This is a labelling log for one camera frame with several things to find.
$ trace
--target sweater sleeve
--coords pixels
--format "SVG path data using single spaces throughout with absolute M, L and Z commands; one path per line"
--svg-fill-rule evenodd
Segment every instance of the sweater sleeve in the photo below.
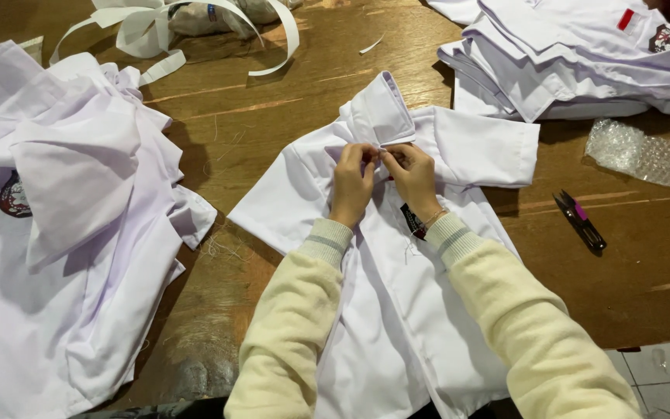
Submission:
M 524 417 L 640 417 L 635 395 L 609 357 L 501 244 L 479 238 L 454 214 L 426 239 L 489 347 L 506 363 L 508 390 Z
M 303 245 L 281 261 L 240 347 L 227 419 L 312 417 L 317 356 L 335 320 L 340 262 L 352 237 L 348 227 L 317 219 Z

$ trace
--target stack of folded shirts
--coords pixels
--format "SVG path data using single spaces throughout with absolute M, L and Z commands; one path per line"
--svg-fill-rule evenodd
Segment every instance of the stack of folded shirts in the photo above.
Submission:
M 532 122 L 670 114 L 670 24 L 642 0 L 478 0 L 442 45 L 454 108 Z
M 214 222 L 138 81 L 0 44 L 0 419 L 63 419 L 131 381 L 181 243 Z

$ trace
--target wooden table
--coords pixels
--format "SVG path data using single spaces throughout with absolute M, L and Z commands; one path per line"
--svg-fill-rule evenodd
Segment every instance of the wooden table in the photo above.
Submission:
M 66 29 L 92 11 L 87 0 L 0 7 L 0 41 L 45 35 L 47 61 Z M 301 46 L 276 74 L 247 77 L 286 55 L 283 29 L 273 24 L 264 29 L 267 49 L 233 34 L 182 40 L 188 64 L 142 88 L 148 106 L 175 120 L 166 134 L 184 151 L 182 184 L 216 206 L 219 218 L 201 250 L 181 250 L 188 271 L 165 291 L 138 356 L 137 379 L 110 409 L 228 395 L 237 348 L 281 256 L 224 215 L 286 144 L 336 119 L 338 107 L 381 70 L 393 73 L 410 108 L 451 105 L 452 71 L 435 50 L 459 39 L 461 28 L 427 5 L 306 0 L 293 13 Z M 79 29 L 61 56 L 88 51 L 100 62 L 141 70 L 156 62 L 118 51 L 115 33 L 96 25 Z M 383 33 L 381 44 L 358 54 Z M 670 138 L 670 116 L 648 112 L 624 121 Z M 600 346 L 670 341 L 670 188 L 584 162 L 591 124 L 542 123 L 534 184 L 485 194 L 526 266 Z M 603 256 L 591 254 L 560 214 L 551 196 L 560 188 L 581 201 L 607 239 Z

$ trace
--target person's right hand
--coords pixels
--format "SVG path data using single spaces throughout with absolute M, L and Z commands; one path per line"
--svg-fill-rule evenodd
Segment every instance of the person's right hand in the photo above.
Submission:
M 442 210 L 435 197 L 433 158 L 413 144 L 388 145 L 386 150 L 381 159 L 395 179 L 397 192 L 426 227 L 430 227 L 439 219 L 434 215 Z

